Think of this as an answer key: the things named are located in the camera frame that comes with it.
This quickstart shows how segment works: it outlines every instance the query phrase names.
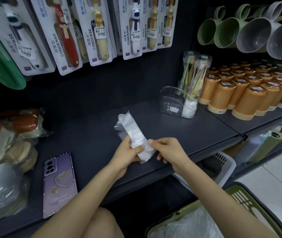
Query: transparent toothbrush holder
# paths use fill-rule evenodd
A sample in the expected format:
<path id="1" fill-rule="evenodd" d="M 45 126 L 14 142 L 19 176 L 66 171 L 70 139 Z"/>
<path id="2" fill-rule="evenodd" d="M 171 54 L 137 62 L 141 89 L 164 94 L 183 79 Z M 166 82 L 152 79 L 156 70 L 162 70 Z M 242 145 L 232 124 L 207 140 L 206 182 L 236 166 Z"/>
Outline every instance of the transparent toothbrush holder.
<path id="1" fill-rule="evenodd" d="M 191 119 L 197 108 L 197 100 L 183 90 L 165 86 L 160 91 L 160 111 L 166 114 Z"/>

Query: forearm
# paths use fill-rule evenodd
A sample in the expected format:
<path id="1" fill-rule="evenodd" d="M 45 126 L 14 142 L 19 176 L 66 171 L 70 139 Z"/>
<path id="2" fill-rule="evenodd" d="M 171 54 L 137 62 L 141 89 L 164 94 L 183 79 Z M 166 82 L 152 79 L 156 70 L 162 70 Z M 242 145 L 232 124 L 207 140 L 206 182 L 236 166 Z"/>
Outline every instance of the forearm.
<path id="1" fill-rule="evenodd" d="M 193 162 L 180 175 L 188 182 L 226 238 L 276 237 L 262 222 L 238 204 Z"/>
<path id="2" fill-rule="evenodd" d="M 117 180 L 119 170 L 107 165 L 32 238 L 81 237 L 101 201 Z"/>

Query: white plastic bag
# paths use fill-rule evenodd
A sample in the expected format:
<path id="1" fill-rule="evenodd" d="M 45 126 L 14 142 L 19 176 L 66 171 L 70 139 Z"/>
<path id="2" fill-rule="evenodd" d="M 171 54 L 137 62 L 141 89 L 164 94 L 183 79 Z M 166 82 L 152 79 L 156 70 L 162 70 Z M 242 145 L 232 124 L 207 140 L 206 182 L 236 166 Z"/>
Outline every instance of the white plastic bag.
<path id="1" fill-rule="evenodd" d="M 159 228 L 150 238 L 224 238 L 224 236 L 204 206 L 200 206 L 183 218 Z"/>
<path id="2" fill-rule="evenodd" d="M 129 111 L 126 114 L 119 114 L 115 130 L 119 131 L 118 135 L 122 140 L 125 136 L 130 136 L 132 148 L 142 144 L 145 146 L 144 151 L 138 154 L 141 159 L 141 164 L 147 162 L 155 154 L 156 150 L 151 148 L 148 140 L 139 129 Z"/>

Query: smartphone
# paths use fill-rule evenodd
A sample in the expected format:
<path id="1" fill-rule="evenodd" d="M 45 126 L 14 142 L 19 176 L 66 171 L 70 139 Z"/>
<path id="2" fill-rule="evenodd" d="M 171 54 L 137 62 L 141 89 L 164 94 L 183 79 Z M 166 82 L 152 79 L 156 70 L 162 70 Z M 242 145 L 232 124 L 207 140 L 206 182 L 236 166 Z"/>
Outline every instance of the smartphone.
<path id="1" fill-rule="evenodd" d="M 77 193 L 71 153 L 45 161 L 43 217 L 57 213 Z"/>

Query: leg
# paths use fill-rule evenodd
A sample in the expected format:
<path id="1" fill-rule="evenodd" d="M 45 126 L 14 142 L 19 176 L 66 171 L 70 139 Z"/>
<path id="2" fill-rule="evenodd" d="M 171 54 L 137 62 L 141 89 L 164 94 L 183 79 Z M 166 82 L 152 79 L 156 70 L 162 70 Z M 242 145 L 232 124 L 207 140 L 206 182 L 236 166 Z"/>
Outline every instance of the leg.
<path id="1" fill-rule="evenodd" d="M 113 214 L 99 207 L 87 225 L 82 238 L 124 238 L 124 236 Z"/>

